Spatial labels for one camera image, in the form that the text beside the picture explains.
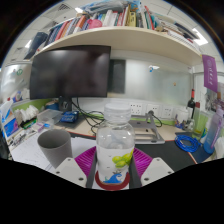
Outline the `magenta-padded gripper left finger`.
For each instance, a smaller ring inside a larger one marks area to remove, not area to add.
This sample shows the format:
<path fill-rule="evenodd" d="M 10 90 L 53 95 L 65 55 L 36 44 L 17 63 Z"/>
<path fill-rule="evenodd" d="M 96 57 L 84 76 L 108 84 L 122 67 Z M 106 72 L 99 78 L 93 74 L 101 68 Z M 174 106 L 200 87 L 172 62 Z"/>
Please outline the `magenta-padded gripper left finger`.
<path fill-rule="evenodd" d="M 93 186 L 96 168 L 96 148 L 92 147 L 76 158 L 66 158 L 55 170 L 55 174 L 78 186 Z"/>

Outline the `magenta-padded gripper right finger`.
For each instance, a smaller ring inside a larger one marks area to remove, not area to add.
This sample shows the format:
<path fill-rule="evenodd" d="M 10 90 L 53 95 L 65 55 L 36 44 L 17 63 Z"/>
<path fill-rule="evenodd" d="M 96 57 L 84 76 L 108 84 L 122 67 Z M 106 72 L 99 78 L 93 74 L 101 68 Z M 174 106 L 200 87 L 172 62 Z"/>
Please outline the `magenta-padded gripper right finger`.
<path fill-rule="evenodd" d="M 174 173 L 160 157 L 152 158 L 137 148 L 134 149 L 129 172 L 130 189 L 143 187 Z"/>

